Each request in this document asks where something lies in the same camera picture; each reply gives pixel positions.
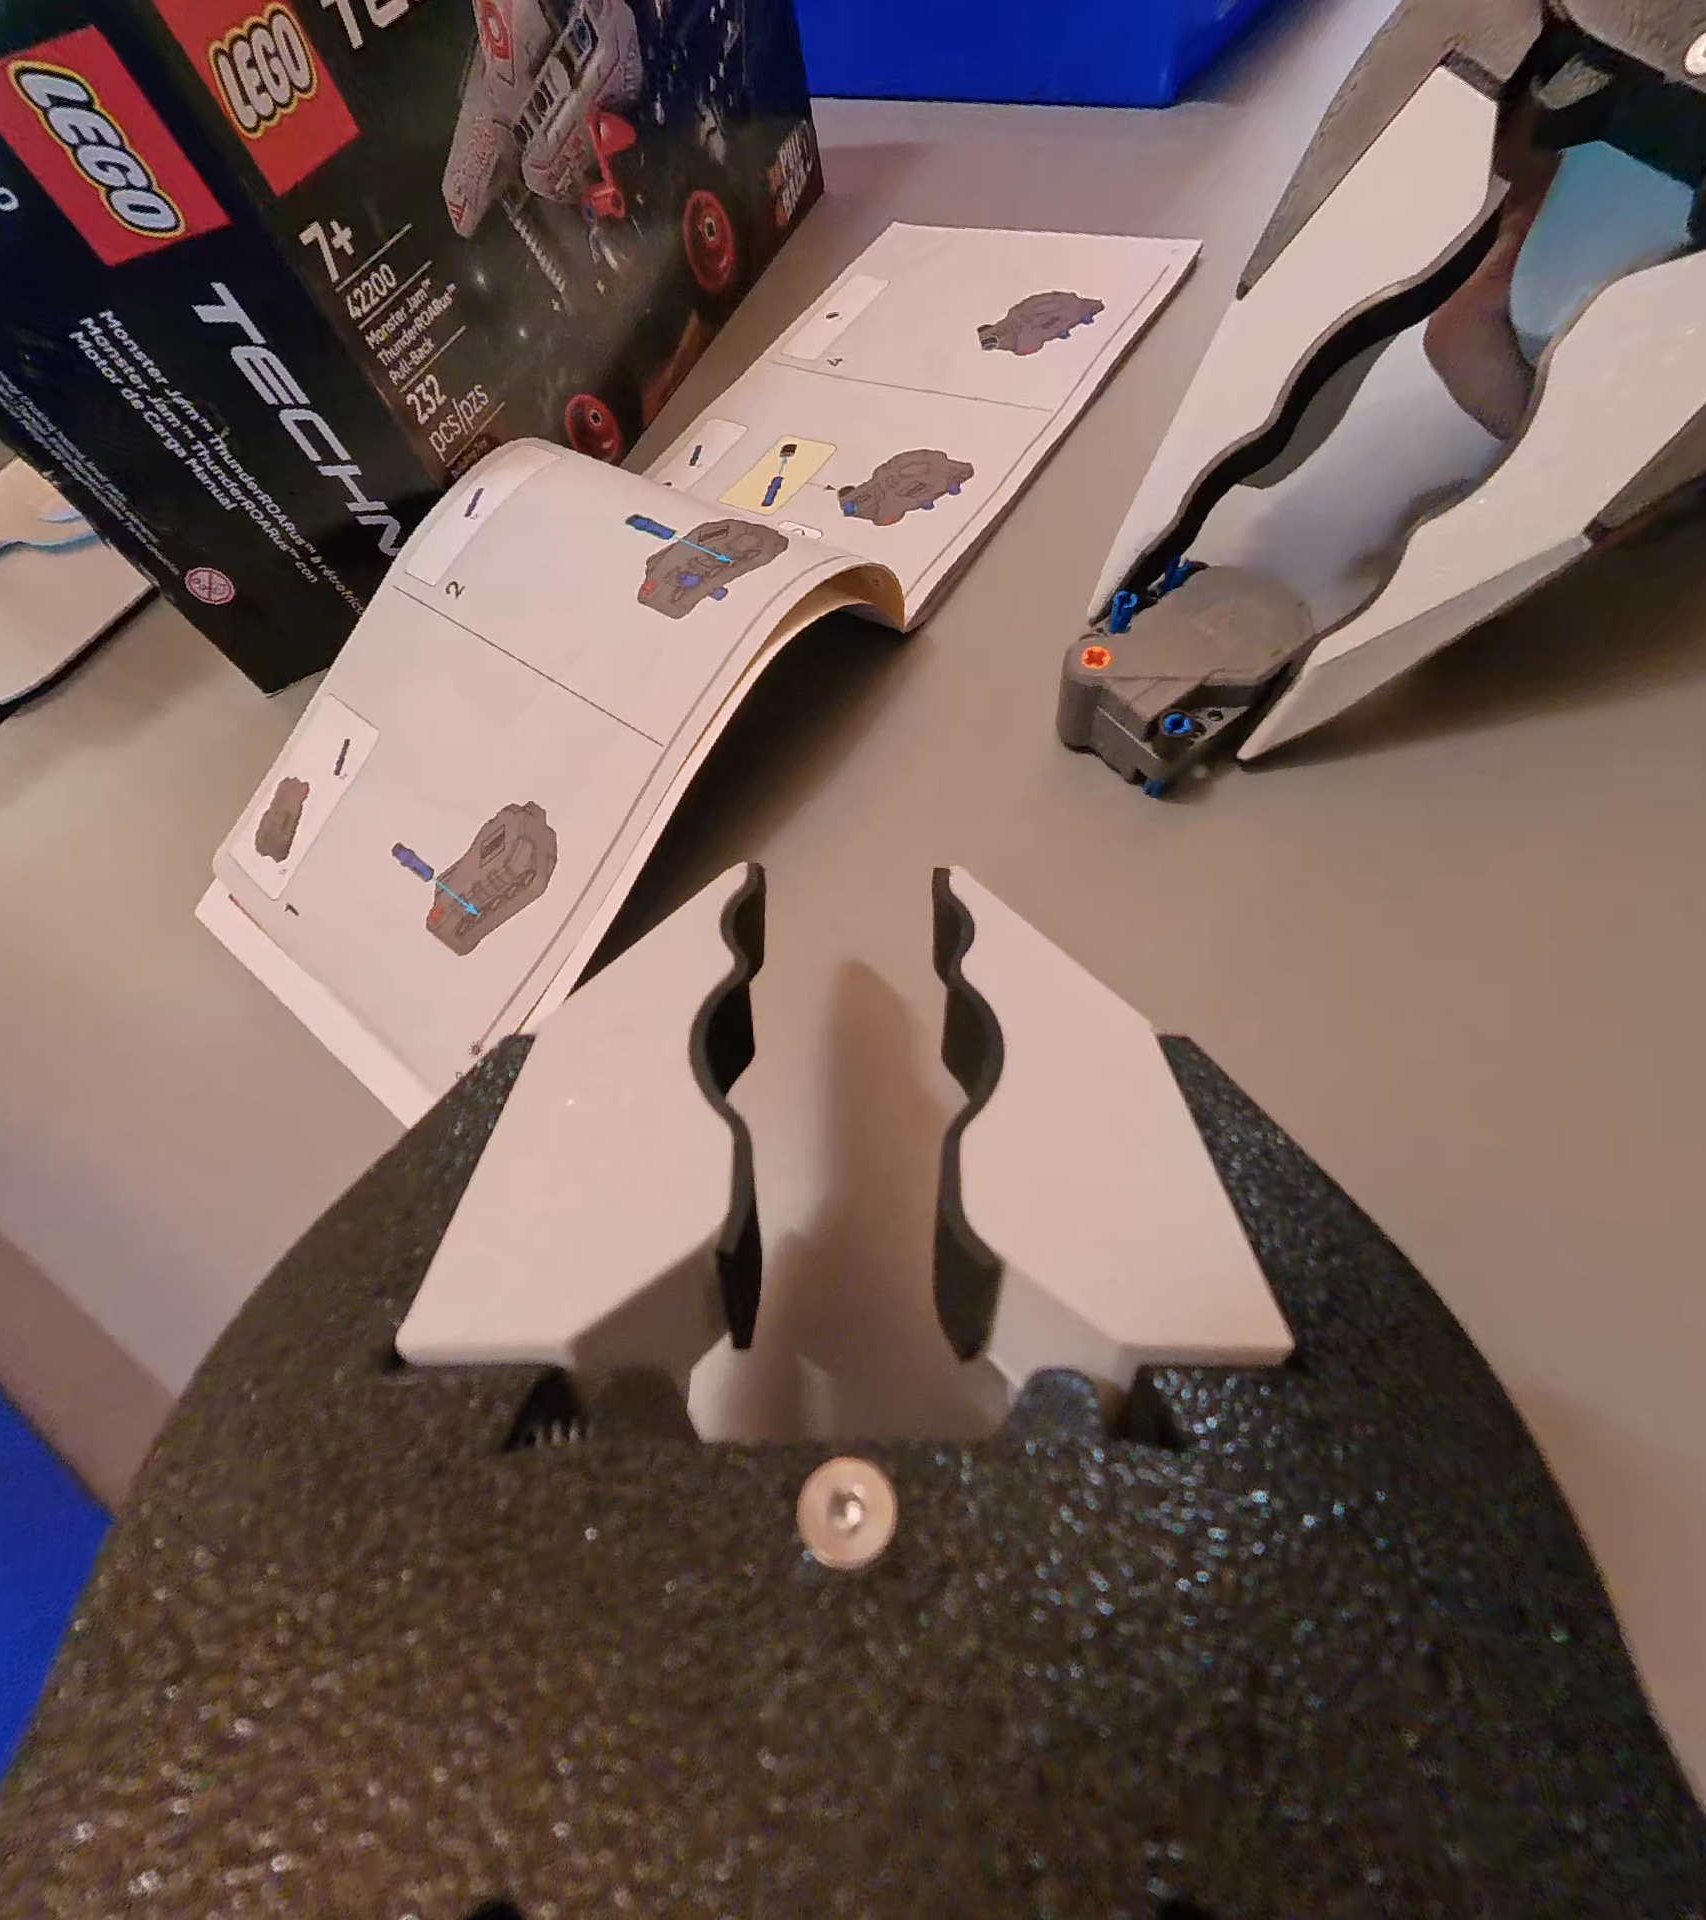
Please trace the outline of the white paper sheet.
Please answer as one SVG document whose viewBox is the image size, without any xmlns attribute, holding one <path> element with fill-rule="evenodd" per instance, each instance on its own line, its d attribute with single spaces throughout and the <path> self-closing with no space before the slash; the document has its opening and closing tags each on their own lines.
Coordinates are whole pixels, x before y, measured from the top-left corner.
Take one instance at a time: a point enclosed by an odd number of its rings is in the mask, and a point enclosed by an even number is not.
<svg viewBox="0 0 1706 1920">
<path fill-rule="evenodd" d="M 19 458 L 0 466 L 0 708 L 154 598 L 146 575 Z"/>
</svg>

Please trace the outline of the grey desk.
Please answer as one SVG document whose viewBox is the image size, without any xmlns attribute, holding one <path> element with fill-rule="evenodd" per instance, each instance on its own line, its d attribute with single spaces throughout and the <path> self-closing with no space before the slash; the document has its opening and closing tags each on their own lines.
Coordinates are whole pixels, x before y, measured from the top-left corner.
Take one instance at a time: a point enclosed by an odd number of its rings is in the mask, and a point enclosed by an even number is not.
<svg viewBox="0 0 1706 1920">
<path fill-rule="evenodd" d="M 929 1240 L 955 1085 L 929 874 L 1196 1039 L 1489 1358 L 1706 1800 L 1706 500 L 1296 756 L 1152 801 L 1058 656 L 1321 90 L 1163 111 L 818 101 L 826 196 L 657 434 L 892 222 L 1191 236 L 1200 266 L 920 635 L 765 676 L 629 902 L 767 876 L 739 1104 L 767 1271 L 705 1438 L 981 1428 Z M 397 1140 L 215 938 L 211 853 L 306 701 L 152 606 L 0 724 L 0 1380 L 117 1504 L 193 1367 Z"/>
</svg>

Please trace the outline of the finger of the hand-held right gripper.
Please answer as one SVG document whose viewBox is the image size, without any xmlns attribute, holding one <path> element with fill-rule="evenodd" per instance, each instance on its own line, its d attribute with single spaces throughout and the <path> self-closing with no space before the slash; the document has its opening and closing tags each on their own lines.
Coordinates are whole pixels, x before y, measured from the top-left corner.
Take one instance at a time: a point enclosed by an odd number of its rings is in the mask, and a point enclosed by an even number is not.
<svg viewBox="0 0 1706 1920">
<path fill-rule="evenodd" d="M 1334 370 L 1389 302 L 1433 290 L 1488 227 L 1511 30 L 1380 30 L 1336 90 L 1088 598 L 1143 594 L 1213 502 L 1277 453 L 1319 357 Z"/>
<path fill-rule="evenodd" d="M 1501 462 L 1416 526 L 1391 575 L 1316 644 L 1237 759 L 1364 703 L 1704 473 L 1706 249 L 1586 302 L 1545 350 Z"/>
</svg>

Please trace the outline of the open instruction booklet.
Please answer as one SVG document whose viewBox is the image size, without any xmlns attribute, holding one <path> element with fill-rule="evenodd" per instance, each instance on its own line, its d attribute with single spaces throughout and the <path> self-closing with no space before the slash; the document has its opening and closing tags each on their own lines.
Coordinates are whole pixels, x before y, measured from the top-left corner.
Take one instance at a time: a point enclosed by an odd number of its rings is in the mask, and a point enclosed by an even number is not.
<svg viewBox="0 0 1706 1920">
<path fill-rule="evenodd" d="M 828 611 L 909 633 L 1201 256 L 887 226 L 645 470 L 482 455 L 408 538 L 197 918 L 402 1123 L 583 973 Z"/>
</svg>

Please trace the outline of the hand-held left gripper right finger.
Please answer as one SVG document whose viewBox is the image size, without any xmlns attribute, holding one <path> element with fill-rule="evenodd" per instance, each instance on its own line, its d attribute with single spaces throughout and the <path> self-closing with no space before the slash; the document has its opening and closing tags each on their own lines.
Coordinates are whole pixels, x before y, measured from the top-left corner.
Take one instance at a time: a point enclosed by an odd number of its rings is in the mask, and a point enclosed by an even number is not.
<svg viewBox="0 0 1706 1920">
<path fill-rule="evenodd" d="M 1276 1365 L 1296 1350 L 1153 1023 L 962 868 L 932 876 L 934 1299 L 1008 1390 L 1073 1371 Z"/>
</svg>

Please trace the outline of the grey toy pull-back motor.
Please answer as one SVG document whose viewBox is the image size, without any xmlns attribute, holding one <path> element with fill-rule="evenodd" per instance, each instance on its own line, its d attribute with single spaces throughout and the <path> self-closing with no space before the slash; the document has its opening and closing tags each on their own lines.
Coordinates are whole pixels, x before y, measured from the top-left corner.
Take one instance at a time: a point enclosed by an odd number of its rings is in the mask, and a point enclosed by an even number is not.
<svg viewBox="0 0 1706 1920">
<path fill-rule="evenodd" d="M 1312 642 L 1312 607 L 1292 585 L 1176 564 L 1152 589 L 1118 589 L 1065 646 L 1058 741 L 1161 798 L 1240 745 Z"/>
</svg>

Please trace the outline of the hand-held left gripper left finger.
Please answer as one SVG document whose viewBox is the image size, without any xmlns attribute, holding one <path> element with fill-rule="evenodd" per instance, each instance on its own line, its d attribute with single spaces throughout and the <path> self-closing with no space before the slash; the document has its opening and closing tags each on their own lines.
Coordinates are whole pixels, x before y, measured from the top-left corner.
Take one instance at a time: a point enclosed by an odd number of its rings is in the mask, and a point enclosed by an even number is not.
<svg viewBox="0 0 1706 1920">
<path fill-rule="evenodd" d="M 756 1053 L 765 907 L 759 864 L 722 872 L 536 1025 L 399 1359 L 689 1376 L 752 1345 L 764 1248 L 729 1092 Z"/>
</svg>

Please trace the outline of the black toy building set box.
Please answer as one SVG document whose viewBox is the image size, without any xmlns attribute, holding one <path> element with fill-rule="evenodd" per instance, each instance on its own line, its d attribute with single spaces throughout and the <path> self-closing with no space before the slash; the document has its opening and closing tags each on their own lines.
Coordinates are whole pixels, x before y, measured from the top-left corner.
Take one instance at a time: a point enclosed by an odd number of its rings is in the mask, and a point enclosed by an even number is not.
<svg viewBox="0 0 1706 1920">
<path fill-rule="evenodd" d="M 624 462 L 821 189 L 786 1 L 0 1 L 0 439 L 261 692 Z"/>
</svg>

